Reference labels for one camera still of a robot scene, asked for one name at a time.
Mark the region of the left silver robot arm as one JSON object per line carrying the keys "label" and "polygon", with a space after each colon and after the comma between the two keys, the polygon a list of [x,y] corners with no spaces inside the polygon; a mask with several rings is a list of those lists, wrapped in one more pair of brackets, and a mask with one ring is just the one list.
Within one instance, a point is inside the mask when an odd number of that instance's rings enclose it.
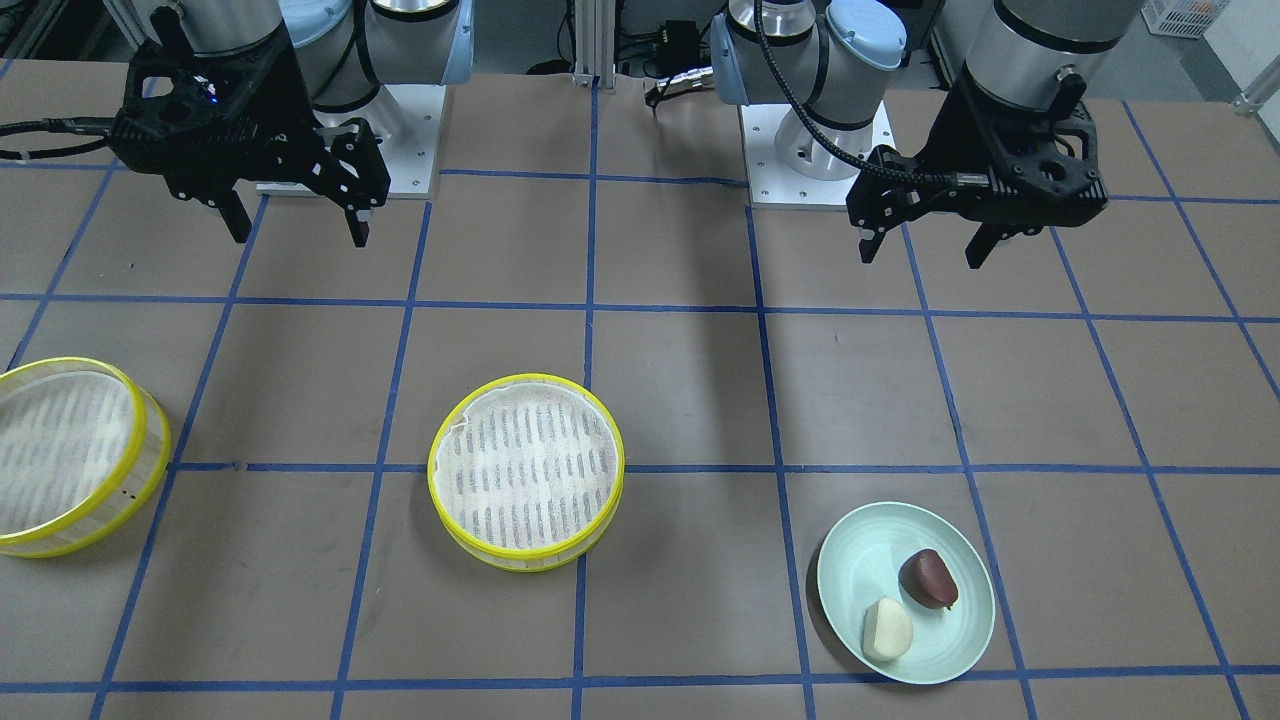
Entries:
{"label": "left silver robot arm", "polygon": [[1004,241],[1079,227],[1108,205],[1092,73],[1140,12],[1138,1],[993,1],[922,150],[873,143],[890,77],[909,55],[904,19],[881,1],[730,1],[710,23],[719,99],[785,108],[774,142],[815,181],[850,181],[859,254],[932,213],[977,223],[977,269]]}

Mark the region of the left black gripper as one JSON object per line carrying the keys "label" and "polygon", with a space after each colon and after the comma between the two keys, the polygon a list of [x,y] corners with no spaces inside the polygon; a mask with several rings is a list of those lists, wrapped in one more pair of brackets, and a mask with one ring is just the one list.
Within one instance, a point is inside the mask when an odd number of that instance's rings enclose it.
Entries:
{"label": "left black gripper", "polygon": [[1108,195],[1097,159],[1097,128],[1074,70],[1050,74],[1044,110],[1016,108],[963,70],[947,92],[923,149],[913,156],[876,147],[869,161],[893,170],[861,173],[846,197],[859,228],[861,263],[872,264],[883,231],[929,213],[980,223],[965,247],[970,269],[1018,229],[1079,227],[1101,214]]}

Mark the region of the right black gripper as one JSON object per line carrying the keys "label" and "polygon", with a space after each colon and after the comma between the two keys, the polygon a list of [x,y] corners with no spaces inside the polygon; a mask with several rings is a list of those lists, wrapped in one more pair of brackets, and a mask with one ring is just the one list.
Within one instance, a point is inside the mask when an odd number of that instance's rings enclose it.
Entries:
{"label": "right black gripper", "polygon": [[109,147],[177,199],[216,208],[236,243],[253,220],[239,181],[302,184],[346,210],[356,249],[389,176],[369,124],[324,129],[314,115],[278,8],[141,8],[145,41],[131,59]]}

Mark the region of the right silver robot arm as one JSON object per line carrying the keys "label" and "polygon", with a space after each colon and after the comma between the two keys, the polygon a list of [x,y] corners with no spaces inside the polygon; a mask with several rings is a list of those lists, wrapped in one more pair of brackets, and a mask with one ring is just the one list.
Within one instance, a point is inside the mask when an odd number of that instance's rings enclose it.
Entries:
{"label": "right silver robot arm", "polygon": [[298,184],[364,247],[393,176],[390,87],[474,68],[471,1],[133,1],[143,41],[108,133],[124,165],[215,209],[244,243],[242,181]]}

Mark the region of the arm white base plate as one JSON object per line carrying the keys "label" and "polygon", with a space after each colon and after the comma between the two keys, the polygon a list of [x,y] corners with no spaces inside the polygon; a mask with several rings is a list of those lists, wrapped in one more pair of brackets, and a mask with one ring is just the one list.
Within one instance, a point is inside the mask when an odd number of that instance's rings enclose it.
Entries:
{"label": "arm white base plate", "polygon": [[818,143],[794,109],[756,104],[739,109],[750,204],[755,209],[845,211],[859,169]]}
{"label": "arm white base plate", "polygon": [[349,113],[314,110],[325,145],[349,131],[346,120],[369,124],[390,177],[389,199],[429,200],[438,178],[442,124],[449,90],[435,85],[383,85],[366,105]]}

